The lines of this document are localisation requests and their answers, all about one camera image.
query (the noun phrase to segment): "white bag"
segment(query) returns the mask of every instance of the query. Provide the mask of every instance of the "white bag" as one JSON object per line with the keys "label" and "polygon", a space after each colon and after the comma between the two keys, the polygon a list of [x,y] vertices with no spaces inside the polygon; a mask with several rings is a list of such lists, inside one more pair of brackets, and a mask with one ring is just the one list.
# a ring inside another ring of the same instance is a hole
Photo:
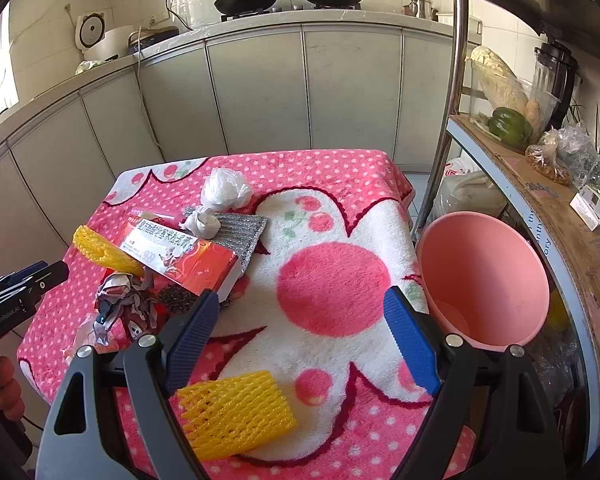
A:
{"label": "white bag", "polygon": [[252,195],[253,189],[242,173],[213,168],[202,186],[200,202],[213,211],[228,211],[246,206]]}
{"label": "white bag", "polygon": [[507,199],[483,171],[446,176],[433,204],[434,218],[456,211],[475,211],[497,217]]}

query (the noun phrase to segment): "white label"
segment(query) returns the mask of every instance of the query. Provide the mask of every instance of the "white label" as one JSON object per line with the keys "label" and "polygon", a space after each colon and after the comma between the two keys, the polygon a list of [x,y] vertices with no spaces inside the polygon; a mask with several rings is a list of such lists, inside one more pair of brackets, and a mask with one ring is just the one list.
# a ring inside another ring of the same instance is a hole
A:
{"label": "white label", "polygon": [[600,195],[589,186],[583,187],[571,200],[571,207],[590,231],[600,225]]}

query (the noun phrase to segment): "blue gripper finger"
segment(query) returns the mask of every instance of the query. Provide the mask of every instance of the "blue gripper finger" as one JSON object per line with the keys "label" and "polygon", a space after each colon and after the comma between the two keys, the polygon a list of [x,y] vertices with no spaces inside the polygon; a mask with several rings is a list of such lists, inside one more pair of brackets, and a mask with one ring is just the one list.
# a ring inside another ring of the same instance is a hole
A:
{"label": "blue gripper finger", "polygon": [[200,300],[195,314],[189,319],[167,357],[164,387],[170,396],[189,383],[193,368],[218,321],[218,295],[210,292],[203,294]]}
{"label": "blue gripper finger", "polygon": [[415,316],[427,316],[414,311],[397,286],[384,294],[384,319],[400,349],[402,358],[414,382],[435,396],[441,381],[436,368],[436,353],[420,329]]}

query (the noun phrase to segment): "white tissue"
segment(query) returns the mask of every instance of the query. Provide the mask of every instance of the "white tissue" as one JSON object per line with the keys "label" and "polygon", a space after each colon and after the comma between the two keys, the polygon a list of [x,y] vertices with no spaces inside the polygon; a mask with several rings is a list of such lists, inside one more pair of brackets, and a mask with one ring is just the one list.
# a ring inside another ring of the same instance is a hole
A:
{"label": "white tissue", "polygon": [[220,230],[220,221],[208,207],[199,205],[196,210],[191,213],[183,224],[180,224],[183,229],[188,229],[197,238],[203,240],[211,240],[218,234]]}
{"label": "white tissue", "polygon": [[200,193],[203,206],[214,211],[240,209],[251,200],[253,189],[239,171],[213,168]]}

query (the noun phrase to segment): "cardboard box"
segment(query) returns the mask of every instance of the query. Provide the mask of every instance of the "cardboard box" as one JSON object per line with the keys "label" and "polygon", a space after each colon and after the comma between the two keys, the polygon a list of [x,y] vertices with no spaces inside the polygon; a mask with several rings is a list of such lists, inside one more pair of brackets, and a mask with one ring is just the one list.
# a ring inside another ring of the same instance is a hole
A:
{"label": "cardboard box", "polygon": [[208,240],[131,215],[120,249],[195,294],[209,288],[224,301],[240,277],[240,258]]}

